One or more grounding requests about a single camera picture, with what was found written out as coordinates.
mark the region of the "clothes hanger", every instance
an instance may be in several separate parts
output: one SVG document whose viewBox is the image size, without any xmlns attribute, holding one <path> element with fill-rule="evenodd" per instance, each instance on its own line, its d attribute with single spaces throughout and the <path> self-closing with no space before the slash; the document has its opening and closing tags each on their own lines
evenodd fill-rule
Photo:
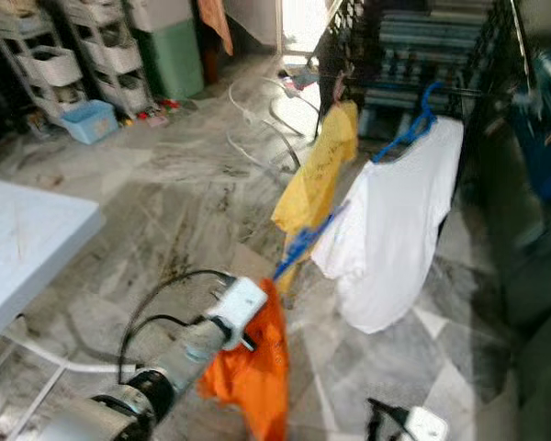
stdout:
<svg viewBox="0 0 551 441">
<path fill-rule="evenodd" d="M 413 142 L 418 140 L 421 136 L 425 136 L 429 131 L 431 131 L 431 126 L 437 120 L 437 117 L 433 114 L 433 111 L 429 107 L 429 97 L 431 96 L 431 93 L 433 92 L 433 90 L 439 87 L 443 87 L 443 83 L 440 81 L 436 81 L 426 88 L 426 90 L 424 91 L 424 94 L 422 95 L 422 101 L 421 101 L 422 112 L 419 115 L 419 117 L 414 120 L 410 128 L 406 131 L 406 133 L 398 136 L 398 138 L 396 138 L 394 141 L 392 141 L 390 144 L 384 147 L 381 150 L 381 152 L 377 153 L 372 158 L 372 162 L 379 163 L 379 161 L 381 161 L 381 159 L 386 155 L 386 153 L 389 152 L 394 147 L 396 147 L 398 144 L 402 142 L 405 142 L 407 144 L 412 144 Z M 426 126 L 422 131 L 419 131 L 419 126 L 425 120 L 427 120 Z"/>
</svg>

